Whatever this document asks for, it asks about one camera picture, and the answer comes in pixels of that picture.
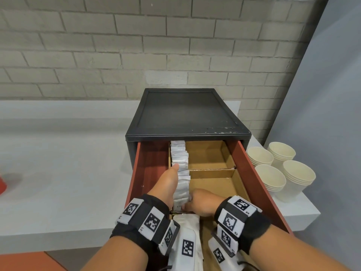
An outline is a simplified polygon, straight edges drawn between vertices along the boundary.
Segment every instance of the stack of packets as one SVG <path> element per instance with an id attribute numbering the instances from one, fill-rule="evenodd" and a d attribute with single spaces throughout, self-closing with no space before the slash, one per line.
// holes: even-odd
<path id="1" fill-rule="evenodd" d="M 172 166 L 179 164 L 178 170 L 178 186 L 174 192 L 174 211 L 181 211 L 183 204 L 189 201 L 189 182 L 191 176 L 189 176 L 188 170 L 188 152 L 186 151 L 185 141 L 171 141 L 170 142 L 170 154 L 172 158 Z"/>
<path id="2" fill-rule="evenodd" d="M 196 244 L 195 244 L 195 264 L 194 271 L 203 271 L 203 252 L 201 246 L 201 239 L 199 236 L 199 216 L 196 214 L 181 214 L 173 217 L 181 227 L 187 227 L 196 233 Z"/>

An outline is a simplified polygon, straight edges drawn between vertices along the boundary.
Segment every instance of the black cable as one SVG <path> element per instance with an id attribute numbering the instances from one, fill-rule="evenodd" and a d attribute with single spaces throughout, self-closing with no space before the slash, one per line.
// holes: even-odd
<path id="1" fill-rule="evenodd" d="M 164 271 L 168 269 L 172 269 L 173 265 L 167 265 L 166 267 L 160 268 L 158 271 Z"/>
<path id="2" fill-rule="evenodd" d="M 238 265 L 241 265 L 241 264 L 245 264 L 245 265 L 249 265 L 250 267 L 254 268 L 256 271 L 261 271 L 259 270 L 257 267 L 255 267 L 253 264 L 250 264 L 249 262 L 245 262 L 243 260 L 240 260 L 239 262 L 237 262 Z"/>

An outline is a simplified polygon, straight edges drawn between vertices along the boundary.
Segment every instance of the red cup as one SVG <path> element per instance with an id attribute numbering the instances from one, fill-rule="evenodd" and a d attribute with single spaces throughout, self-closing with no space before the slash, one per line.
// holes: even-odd
<path id="1" fill-rule="evenodd" d="M 4 191 L 6 190 L 7 188 L 7 185 L 6 183 L 2 180 L 2 178 L 0 177 L 0 195 L 2 193 L 4 193 Z"/>

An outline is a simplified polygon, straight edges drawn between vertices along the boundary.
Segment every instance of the brick wall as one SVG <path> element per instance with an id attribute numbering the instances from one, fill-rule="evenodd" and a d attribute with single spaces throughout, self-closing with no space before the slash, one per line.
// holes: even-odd
<path id="1" fill-rule="evenodd" d="M 213 87 L 262 141 L 325 0 L 0 0 L 0 99 Z"/>

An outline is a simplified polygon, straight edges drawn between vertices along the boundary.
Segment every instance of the wrist strap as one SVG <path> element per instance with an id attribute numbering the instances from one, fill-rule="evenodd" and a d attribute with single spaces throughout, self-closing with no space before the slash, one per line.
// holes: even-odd
<path id="1" fill-rule="evenodd" d="M 218 207 L 214 219 L 218 223 L 212 232 L 230 257 L 238 250 L 249 254 L 252 242 L 270 226 L 260 209 L 239 196 L 228 197 Z"/>
<path id="2" fill-rule="evenodd" d="M 150 256 L 157 248 L 167 255 L 179 231 L 179 224 L 169 220 L 168 206 L 147 194 L 134 198 L 116 221 L 111 237 L 123 236 L 140 246 Z"/>

